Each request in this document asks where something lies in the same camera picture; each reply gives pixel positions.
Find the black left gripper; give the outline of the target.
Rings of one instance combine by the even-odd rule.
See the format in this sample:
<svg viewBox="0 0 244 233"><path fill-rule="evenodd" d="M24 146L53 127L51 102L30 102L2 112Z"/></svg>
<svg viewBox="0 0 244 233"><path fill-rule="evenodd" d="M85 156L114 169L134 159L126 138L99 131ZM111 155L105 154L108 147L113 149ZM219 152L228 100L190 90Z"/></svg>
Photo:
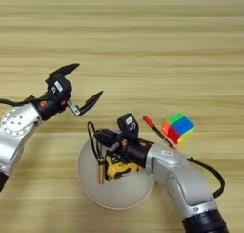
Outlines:
<svg viewBox="0 0 244 233"><path fill-rule="evenodd" d="M48 84L47 91L32 103L43 121L58 113L62 113L66 109L67 101L71 98L72 86L64 76L70 74L78 67L79 63L72 63L62 66L49 75L50 78L46 80ZM90 110L102 94L103 92L99 92L89 98L85 105L79 109L80 115L84 115Z"/></svg>

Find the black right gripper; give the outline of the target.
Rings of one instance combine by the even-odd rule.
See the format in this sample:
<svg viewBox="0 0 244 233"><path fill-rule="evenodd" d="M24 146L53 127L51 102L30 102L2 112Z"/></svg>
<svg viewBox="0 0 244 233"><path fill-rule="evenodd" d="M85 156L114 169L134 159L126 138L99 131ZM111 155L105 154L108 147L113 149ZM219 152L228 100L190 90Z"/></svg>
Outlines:
<svg viewBox="0 0 244 233"><path fill-rule="evenodd" d="M116 142L121 142L121 155L128 161L137 164L138 166L145 168L146 159L150 148L153 146L153 142L145 139L138 138L134 141L123 139L116 132L109 129L96 130L94 136L98 142L98 148L103 147L110 148Z"/></svg>

